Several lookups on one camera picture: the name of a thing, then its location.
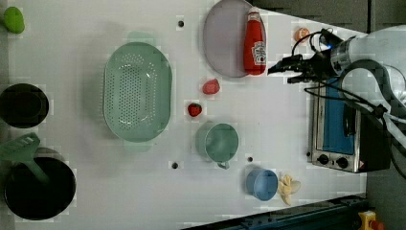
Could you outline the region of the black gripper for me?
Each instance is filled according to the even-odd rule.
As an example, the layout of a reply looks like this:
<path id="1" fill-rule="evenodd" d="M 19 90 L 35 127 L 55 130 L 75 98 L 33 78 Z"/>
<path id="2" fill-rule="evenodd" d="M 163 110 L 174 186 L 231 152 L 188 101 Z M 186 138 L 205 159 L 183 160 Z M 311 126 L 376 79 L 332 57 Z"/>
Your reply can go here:
<path id="1" fill-rule="evenodd" d="M 330 61 L 326 55 L 316 53 L 311 58 L 305 59 L 302 55 L 295 55 L 293 60 L 280 60 L 267 70 L 267 74 L 293 71 L 299 76 L 287 79 L 287 83 L 295 84 L 300 82 L 310 82 L 316 80 L 326 80 L 334 76 Z"/>

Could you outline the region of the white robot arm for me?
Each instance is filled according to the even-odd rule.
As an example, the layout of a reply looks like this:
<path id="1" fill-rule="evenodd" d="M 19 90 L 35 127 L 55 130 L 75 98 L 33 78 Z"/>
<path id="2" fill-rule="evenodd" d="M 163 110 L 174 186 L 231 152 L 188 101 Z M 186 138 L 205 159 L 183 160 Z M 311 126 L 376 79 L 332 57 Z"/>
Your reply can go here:
<path id="1" fill-rule="evenodd" d="M 316 33 L 325 50 L 308 59 L 293 52 L 267 70 L 295 72 L 289 83 L 313 81 L 342 101 L 371 114 L 399 150 L 405 149 L 405 27 L 394 26 L 346 40 L 328 29 Z"/>

